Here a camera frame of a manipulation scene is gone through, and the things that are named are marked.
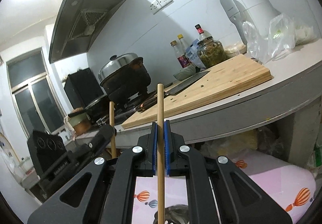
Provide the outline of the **red-capped sauce bottle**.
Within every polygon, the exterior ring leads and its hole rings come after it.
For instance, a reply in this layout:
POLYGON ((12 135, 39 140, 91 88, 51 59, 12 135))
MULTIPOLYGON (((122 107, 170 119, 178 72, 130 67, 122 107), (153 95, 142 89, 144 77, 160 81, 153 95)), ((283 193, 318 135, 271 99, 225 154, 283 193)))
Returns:
POLYGON ((212 36, 208 31, 204 30, 200 24, 195 25, 195 28, 199 34, 199 41, 202 41, 212 36))

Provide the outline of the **wall power socket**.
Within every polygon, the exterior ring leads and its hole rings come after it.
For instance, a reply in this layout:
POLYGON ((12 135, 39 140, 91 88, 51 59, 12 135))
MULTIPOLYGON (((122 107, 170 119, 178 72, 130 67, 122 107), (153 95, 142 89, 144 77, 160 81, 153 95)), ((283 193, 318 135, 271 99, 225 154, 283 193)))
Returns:
POLYGON ((173 0, 154 0, 153 2, 151 2, 149 9, 150 12, 154 15, 172 3, 173 0))

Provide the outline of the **kitchen window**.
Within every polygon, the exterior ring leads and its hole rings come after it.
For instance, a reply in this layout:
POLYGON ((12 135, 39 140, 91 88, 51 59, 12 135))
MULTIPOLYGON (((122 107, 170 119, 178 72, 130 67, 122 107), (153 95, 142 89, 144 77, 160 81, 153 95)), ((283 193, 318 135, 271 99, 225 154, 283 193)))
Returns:
POLYGON ((18 120, 27 137, 34 130, 56 133, 63 127, 64 111, 40 48, 10 60, 7 74, 18 120))

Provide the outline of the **blue snack packet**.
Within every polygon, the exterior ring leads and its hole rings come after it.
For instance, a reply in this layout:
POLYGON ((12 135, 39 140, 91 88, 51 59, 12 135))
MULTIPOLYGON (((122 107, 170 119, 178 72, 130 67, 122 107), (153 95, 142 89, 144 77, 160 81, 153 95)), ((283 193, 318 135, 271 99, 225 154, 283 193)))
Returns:
POLYGON ((201 61, 201 59, 198 56, 198 43, 199 40, 196 39, 192 42, 192 44, 187 47, 186 49, 186 55, 188 59, 198 68, 205 69, 205 65, 201 61))

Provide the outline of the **steel range hood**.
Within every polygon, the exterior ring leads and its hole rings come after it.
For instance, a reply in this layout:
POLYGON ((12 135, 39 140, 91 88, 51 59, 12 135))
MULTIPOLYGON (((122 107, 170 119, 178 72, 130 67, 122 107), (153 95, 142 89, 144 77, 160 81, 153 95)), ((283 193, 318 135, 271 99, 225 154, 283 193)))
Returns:
POLYGON ((62 0, 49 49, 49 62, 87 53, 126 0, 62 0))

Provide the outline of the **kitchen counter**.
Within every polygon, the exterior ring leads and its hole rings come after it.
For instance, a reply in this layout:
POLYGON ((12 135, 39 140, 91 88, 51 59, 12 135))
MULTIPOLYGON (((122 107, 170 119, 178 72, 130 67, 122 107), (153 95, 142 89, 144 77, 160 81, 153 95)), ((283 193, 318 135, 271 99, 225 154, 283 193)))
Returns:
POLYGON ((301 45, 281 59, 270 61, 272 79, 196 109, 170 111, 177 96, 164 100, 164 118, 188 143, 228 137, 282 119, 321 97, 321 40, 301 45))

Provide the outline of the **wooden cutting board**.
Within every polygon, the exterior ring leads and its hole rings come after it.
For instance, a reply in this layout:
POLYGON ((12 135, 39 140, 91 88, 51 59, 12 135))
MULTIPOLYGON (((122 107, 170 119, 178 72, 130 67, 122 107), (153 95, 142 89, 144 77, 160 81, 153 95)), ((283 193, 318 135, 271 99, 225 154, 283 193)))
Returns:
POLYGON ((238 55, 211 67, 201 79, 164 99, 164 118, 179 115, 236 95, 272 79, 264 65, 238 55))

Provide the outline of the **glass jar of pickles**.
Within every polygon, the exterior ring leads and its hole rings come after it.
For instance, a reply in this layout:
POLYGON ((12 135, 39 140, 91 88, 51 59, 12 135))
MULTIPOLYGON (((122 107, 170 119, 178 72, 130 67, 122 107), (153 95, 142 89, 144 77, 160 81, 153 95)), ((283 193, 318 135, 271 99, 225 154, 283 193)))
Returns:
POLYGON ((212 38, 198 43, 197 55, 206 68, 211 68, 228 59, 222 43, 212 38))

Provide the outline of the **purple-label bottle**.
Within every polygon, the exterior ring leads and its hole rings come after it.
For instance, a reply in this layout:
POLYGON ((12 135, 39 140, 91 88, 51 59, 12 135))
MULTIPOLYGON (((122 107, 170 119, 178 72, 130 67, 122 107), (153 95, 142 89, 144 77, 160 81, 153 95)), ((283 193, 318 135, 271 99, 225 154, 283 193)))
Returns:
POLYGON ((172 46, 176 58, 179 61, 182 68, 185 68, 190 65, 189 60, 187 59, 185 53, 182 51, 182 49, 179 47, 176 40, 173 40, 170 42, 170 45, 172 46))

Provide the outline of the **clear plastic bag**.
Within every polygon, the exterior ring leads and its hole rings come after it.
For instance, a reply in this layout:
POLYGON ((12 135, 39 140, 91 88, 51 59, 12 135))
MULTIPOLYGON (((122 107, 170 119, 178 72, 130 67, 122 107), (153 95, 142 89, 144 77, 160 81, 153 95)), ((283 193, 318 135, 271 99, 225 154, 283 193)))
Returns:
POLYGON ((262 64, 287 55, 295 46, 308 44, 317 38, 312 26, 284 13, 270 20, 267 36, 261 35, 248 21, 242 24, 242 28, 247 53, 262 64))

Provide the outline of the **black pot with steel lid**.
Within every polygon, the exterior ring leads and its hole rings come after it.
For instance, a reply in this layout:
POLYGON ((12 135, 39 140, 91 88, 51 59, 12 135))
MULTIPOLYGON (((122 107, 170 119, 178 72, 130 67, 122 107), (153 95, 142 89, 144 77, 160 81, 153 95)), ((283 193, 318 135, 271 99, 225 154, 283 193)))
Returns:
POLYGON ((104 88, 110 101, 127 102, 134 95, 147 95, 151 78, 143 58, 135 53, 110 57, 98 73, 100 86, 104 88))

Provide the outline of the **yellow-capped bottle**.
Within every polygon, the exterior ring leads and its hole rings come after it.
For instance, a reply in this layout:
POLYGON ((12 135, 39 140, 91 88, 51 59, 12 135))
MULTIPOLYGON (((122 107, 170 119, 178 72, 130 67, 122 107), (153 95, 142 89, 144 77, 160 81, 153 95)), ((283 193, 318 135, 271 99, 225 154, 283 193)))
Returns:
POLYGON ((186 57, 189 58, 190 45, 185 41, 182 34, 178 34, 177 38, 180 41, 181 48, 184 51, 186 57))

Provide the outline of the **wooden chopstick one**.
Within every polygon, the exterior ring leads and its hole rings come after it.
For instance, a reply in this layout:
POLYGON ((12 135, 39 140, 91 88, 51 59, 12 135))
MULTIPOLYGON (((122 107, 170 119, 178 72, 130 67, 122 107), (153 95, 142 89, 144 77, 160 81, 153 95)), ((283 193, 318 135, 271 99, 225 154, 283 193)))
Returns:
POLYGON ((165 223, 164 85, 157 85, 158 224, 165 223))

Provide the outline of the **wooden chopstick two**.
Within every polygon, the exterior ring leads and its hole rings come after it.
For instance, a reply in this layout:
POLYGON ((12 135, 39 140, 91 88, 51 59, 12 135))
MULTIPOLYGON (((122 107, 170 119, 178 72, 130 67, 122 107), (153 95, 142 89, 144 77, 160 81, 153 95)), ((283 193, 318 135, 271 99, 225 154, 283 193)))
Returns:
POLYGON ((111 156, 112 158, 117 158, 117 150, 116 150, 116 141, 115 141, 115 113, 114 113, 114 102, 110 101, 109 105, 109 124, 113 129, 113 135, 111 137, 111 156))

